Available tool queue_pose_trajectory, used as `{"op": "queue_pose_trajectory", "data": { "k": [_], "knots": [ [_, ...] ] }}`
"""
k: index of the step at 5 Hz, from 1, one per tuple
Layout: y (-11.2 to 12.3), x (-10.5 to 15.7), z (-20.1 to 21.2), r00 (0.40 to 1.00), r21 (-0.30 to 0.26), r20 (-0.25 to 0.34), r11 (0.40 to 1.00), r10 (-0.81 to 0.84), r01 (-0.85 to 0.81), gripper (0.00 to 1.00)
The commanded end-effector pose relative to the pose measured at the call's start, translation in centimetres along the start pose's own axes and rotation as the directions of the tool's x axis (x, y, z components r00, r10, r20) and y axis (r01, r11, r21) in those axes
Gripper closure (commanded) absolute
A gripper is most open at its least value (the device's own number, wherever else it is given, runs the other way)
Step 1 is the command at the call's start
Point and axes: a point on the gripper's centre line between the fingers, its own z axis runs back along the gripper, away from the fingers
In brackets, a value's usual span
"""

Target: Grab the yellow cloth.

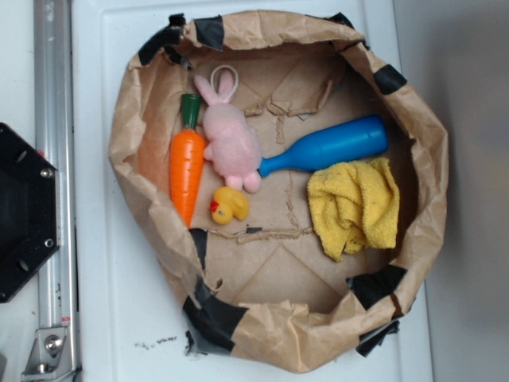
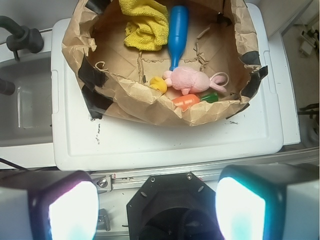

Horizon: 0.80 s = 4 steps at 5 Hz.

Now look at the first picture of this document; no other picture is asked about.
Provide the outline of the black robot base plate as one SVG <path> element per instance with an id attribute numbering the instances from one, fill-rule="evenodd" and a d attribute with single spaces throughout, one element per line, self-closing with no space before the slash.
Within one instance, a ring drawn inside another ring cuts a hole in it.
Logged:
<path id="1" fill-rule="evenodd" d="M 1 124 L 1 302 L 9 302 L 59 248 L 58 170 Z"/>

